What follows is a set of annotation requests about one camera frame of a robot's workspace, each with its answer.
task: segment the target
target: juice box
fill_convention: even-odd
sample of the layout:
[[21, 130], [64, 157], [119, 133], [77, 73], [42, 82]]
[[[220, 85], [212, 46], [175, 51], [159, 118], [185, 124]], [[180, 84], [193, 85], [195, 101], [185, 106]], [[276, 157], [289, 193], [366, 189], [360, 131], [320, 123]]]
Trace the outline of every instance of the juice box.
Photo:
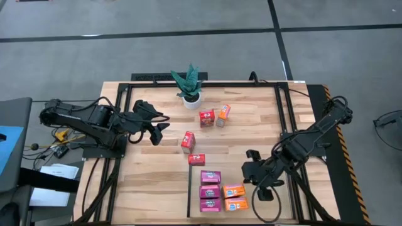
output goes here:
[[201, 170], [201, 184], [220, 183], [220, 171]]
[[200, 212], [220, 212], [220, 199], [201, 199]]
[[201, 185], [200, 198], [219, 198], [220, 189], [219, 185]]
[[182, 149], [186, 154], [193, 152], [195, 146], [195, 136], [192, 132], [186, 132], [182, 141]]
[[225, 198], [241, 196], [246, 194], [246, 189], [244, 189], [243, 184], [224, 185], [222, 189], [224, 191]]
[[231, 107], [229, 105], [226, 104], [222, 107], [218, 115], [218, 119], [216, 120], [216, 126], [223, 127], [225, 125], [225, 121], [230, 111]]
[[247, 204], [247, 198], [227, 198], [225, 199], [225, 209], [226, 211], [234, 210], [247, 210], [249, 205]]
[[205, 165], [205, 154], [189, 154], [188, 164], [193, 166], [204, 166]]
[[214, 110], [205, 110], [198, 113], [200, 115], [200, 126], [201, 128], [207, 126], [214, 126], [215, 122], [215, 112]]

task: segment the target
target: pink box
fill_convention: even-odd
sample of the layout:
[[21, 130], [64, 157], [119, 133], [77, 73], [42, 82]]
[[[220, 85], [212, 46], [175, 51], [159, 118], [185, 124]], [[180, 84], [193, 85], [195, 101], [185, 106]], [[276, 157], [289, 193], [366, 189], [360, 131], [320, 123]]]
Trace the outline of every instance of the pink box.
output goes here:
[[219, 185], [201, 185], [200, 198], [219, 198], [220, 189]]
[[201, 170], [201, 184], [220, 183], [220, 171]]
[[220, 212], [220, 199], [201, 199], [200, 212]]

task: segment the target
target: orange box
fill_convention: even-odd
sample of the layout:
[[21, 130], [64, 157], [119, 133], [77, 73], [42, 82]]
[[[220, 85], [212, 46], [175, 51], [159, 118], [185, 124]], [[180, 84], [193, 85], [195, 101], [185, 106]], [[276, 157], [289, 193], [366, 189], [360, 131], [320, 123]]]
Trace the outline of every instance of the orange box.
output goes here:
[[247, 198], [227, 198], [225, 199], [225, 209], [226, 211], [234, 210], [247, 210], [249, 205], [247, 204]]
[[218, 115], [218, 119], [216, 120], [216, 126], [223, 127], [225, 125], [225, 121], [230, 111], [231, 107], [229, 105], [226, 104], [222, 107]]
[[246, 189], [244, 189], [243, 184], [233, 184], [233, 185], [224, 185], [223, 186], [224, 197], [236, 197], [246, 194]]

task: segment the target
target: wooden tabletop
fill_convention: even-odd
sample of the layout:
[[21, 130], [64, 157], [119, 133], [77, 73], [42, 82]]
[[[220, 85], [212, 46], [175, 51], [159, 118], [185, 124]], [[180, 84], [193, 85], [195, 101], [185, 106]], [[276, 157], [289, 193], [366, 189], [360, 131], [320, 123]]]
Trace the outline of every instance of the wooden tabletop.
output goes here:
[[[119, 82], [104, 82], [101, 96], [114, 102], [118, 85]], [[289, 82], [289, 86], [291, 89], [308, 93], [305, 83]], [[136, 100], [146, 100], [153, 104], [157, 111], [170, 116], [171, 125], [163, 131], [163, 139], [159, 146], [152, 146], [149, 134], [145, 134], [139, 144], [128, 144], [126, 156], [121, 161], [112, 223], [261, 223], [251, 209], [251, 193], [254, 188], [252, 185], [245, 185], [250, 206], [248, 210], [225, 212], [222, 209], [220, 213], [200, 212], [198, 187], [200, 170], [221, 171], [223, 185], [241, 183], [241, 166], [243, 162], [249, 161], [246, 158], [248, 149], [260, 151], [262, 158], [270, 156], [271, 148], [278, 142], [281, 133], [274, 89], [206, 87], [202, 89], [203, 102], [197, 110], [186, 109], [182, 100], [176, 96], [177, 92], [177, 88], [133, 89], [130, 109]], [[281, 95], [286, 122], [290, 128], [284, 93], [281, 92]], [[306, 129], [315, 121], [310, 99], [291, 92], [291, 100], [298, 129]], [[213, 109], [217, 115], [224, 104], [231, 106], [224, 128], [214, 126], [201, 129], [198, 112]], [[187, 155], [183, 154], [180, 147], [185, 131], [195, 134], [197, 145], [194, 153], [205, 153], [207, 160], [205, 166], [194, 166], [192, 170], [190, 218], [187, 218], [189, 167]], [[94, 162], [94, 159], [90, 159], [84, 164], [74, 206], [75, 218], [81, 216], [84, 190]], [[103, 163], [104, 160], [101, 159], [89, 183], [85, 209], [99, 190]], [[339, 218], [327, 167], [319, 159], [310, 158], [307, 172], [313, 194], [329, 214]], [[277, 187], [282, 202], [279, 222], [297, 223], [292, 219], [285, 175], [282, 175], [281, 179], [285, 181], [285, 185]], [[300, 196], [304, 216], [308, 217], [305, 196], [302, 192]], [[107, 201], [102, 206], [100, 219], [106, 217], [106, 204]], [[260, 202], [257, 199], [256, 210], [267, 220], [274, 218], [278, 212], [278, 200], [275, 198], [272, 202]]]

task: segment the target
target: black floor stripe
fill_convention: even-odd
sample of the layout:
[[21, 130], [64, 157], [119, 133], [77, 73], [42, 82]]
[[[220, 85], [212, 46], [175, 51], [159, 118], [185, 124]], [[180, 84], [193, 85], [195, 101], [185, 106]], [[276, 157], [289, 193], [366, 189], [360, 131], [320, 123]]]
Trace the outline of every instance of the black floor stripe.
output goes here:
[[375, 24], [375, 25], [352, 25], [352, 26], [317, 26], [301, 28], [281, 28], [281, 32], [303, 32], [303, 31], [350, 31], [350, 30], [373, 30], [402, 28], [402, 24]]
[[193, 36], [193, 35], [230, 35], [230, 34], [250, 34], [250, 33], [270, 33], [273, 28], [245, 28], [228, 30], [197, 30], [197, 31], [167, 31], [167, 32], [147, 32], [147, 33], [123, 33], [110, 35], [75, 35], [75, 36], [50, 36], [50, 37], [30, 37], [30, 38], [0, 38], [0, 43], [16, 42], [36, 42], [36, 41], [73, 41], [73, 40], [102, 40], [118, 38], [149, 38], [149, 37], [169, 37], [169, 36]]
[[276, 10], [273, 0], [268, 0], [269, 11], [271, 12], [272, 22], [274, 24], [274, 31], [276, 35], [276, 41], [278, 42], [279, 52], [282, 59], [283, 68], [285, 71], [285, 77], [287, 80], [293, 80], [293, 75], [291, 74], [288, 55], [286, 54], [285, 44], [283, 43], [282, 34], [279, 26], [278, 17], [276, 15]]
[[6, 4], [6, 1], [7, 1], [7, 0], [1, 0], [1, 1], [0, 1], [0, 12], [1, 12], [1, 10], [3, 9], [4, 5]]

